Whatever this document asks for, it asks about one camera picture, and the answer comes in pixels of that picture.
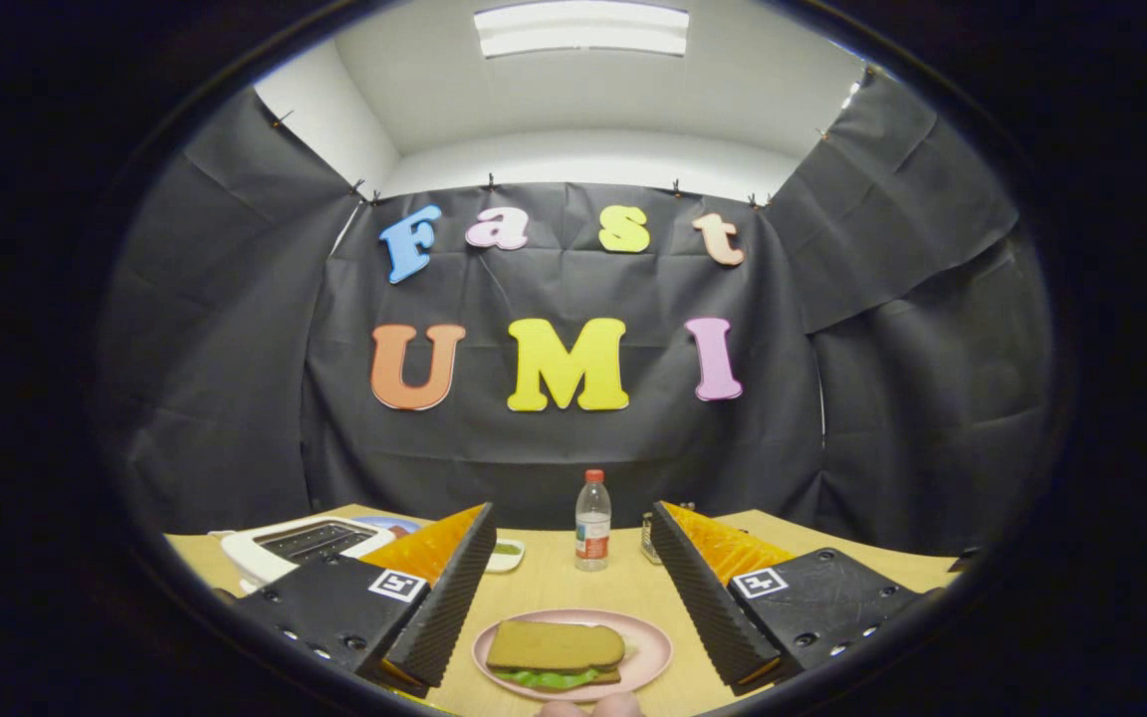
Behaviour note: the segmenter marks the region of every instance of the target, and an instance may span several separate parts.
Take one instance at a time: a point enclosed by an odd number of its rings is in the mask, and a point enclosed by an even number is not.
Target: letter m
[[[592,319],[583,326],[565,351],[547,319],[520,319],[507,329],[516,337],[516,393],[507,398],[514,412],[541,412],[547,397],[539,390],[539,376],[561,408],[569,408],[574,391],[586,377],[577,404],[584,412],[618,412],[627,407],[623,377],[618,368],[618,341],[627,326],[618,319]]]

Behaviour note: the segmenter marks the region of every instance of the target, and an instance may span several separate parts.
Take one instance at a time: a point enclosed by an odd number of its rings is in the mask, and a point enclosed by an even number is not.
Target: black fabric backdrop
[[[824,388],[824,468],[788,516],[914,553],[988,540],[1037,481],[1052,373],[1038,257],[1000,182],[866,72],[766,215]]]
[[[94,415],[131,500],[169,532],[310,512],[299,384],[350,187],[253,91],[165,167],[110,280]]]
[[[427,204],[431,264],[397,285],[379,233]],[[600,211],[641,208],[651,242],[642,254],[601,248]],[[486,208],[521,208],[529,244],[504,251],[466,244]],[[746,263],[705,252],[693,219],[735,224]],[[504,525],[572,527],[585,468],[604,468],[615,522],[638,524],[651,501],[693,500],[707,512],[777,512],[819,468],[819,388],[799,327],[777,233],[732,200],[677,198],[632,186],[526,184],[431,192],[365,208],[327,262],[305,374],[305,457],[315,509],[345,501],[437,517],[493,500]],[[572,346],[588,319],[623,319],[622,412],[555,404],[515,413],[516,341],[507,328],[547,319]],[[696,344],[684,322],[732,322],[728,354],[744,387],[704,404]],[[369,388],[370,332],[419,332],[405,359],[411,385],[427,381],[432,324],[465,327],[445,403],[396,412]]]
[[[147,196],[110,290],[96,418],[164,531],[348,501],[439,517],[493,500],[501,524],[568,527],[584,468],[601,467],[623,525],[651,500],[693,500],[951,554],[1030,483],[1052,349],[1037,255],[966,141],[887,77],[865,77],[759,210],[565,184],[359,209],[272,119],[247,92],[194,138]],[[431,264],[390,285],[379,232],[427,204],[443,210]],[[610,204],[649,217],[642,254],[601,248]],[[526,210],[529,244],[467,246],[484,208]],[[689,223],[707,212],[735,224],[746,263],[705,254]],[[509,324],[547,319],[571,346],[598,317],[627,327],[629,407],[510,412]],[[684,322],[697,317],[732,322],[738,399],[693,396]],[[385,322],[419,332],[411,385],[427,380],[427,327],[465,327],[445,403],[374,398],[370,332]]]

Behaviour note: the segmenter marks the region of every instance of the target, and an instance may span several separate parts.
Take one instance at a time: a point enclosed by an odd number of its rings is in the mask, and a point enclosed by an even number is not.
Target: fluorescent light panel
[[[682,55],[688,13],[656,5],[560,0],[512,5],[475,14],[486,57],[539,49],[640,49]]]

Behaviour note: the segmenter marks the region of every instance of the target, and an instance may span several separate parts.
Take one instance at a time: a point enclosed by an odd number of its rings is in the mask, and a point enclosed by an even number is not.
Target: wooden table
[[[323,516],[396,516],[382,509],[344,505]],[[427,524],[419,517],[408,517]],[[953,558],[931,558],[896,553],[857,541],[837,539],[802,525],[747,509],[719,521],[743,528],[759,539],[771,541],[796,555],[821,547],[834,547],[866,563],[884,576],[914,591],[947,585],[953,575],[947,568]],[[428,693],[428,702],[455,714],[490,714],[492,717],[532,717],[536,700],[520,697],[487,680],[471,661],[471,644],[483,630],[533,609],[599,608],[633,615],[670,636],[674,658],[656,680],[637,691],[645,714],[669,717],[672,714],[700,714],[734,702],[733,693],[720,683],[715,667],[705,657],[697,630],[684,611],[679,593],[661,566],[654,566],[640,550],[640,528],[619,528],[609,539],[609,567],[584,572],[574,567],[574,531],[518,531],[500,528],[498,537],[524,541],[524,559],[510,572],[486,572],[460,632],[454,656],[450,658],[440,688]],[[167,536],[184,560],[211,586],[243,594],[237,586],[237,569],[211,536]]]

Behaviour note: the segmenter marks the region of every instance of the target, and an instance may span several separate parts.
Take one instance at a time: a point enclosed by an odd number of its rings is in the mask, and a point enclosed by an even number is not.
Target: sandwich
[[[618,664],[625,657],[623,636],[604,625],[504,621],[486,667],[498,679],[530,689],[568,691],[622,681]]]

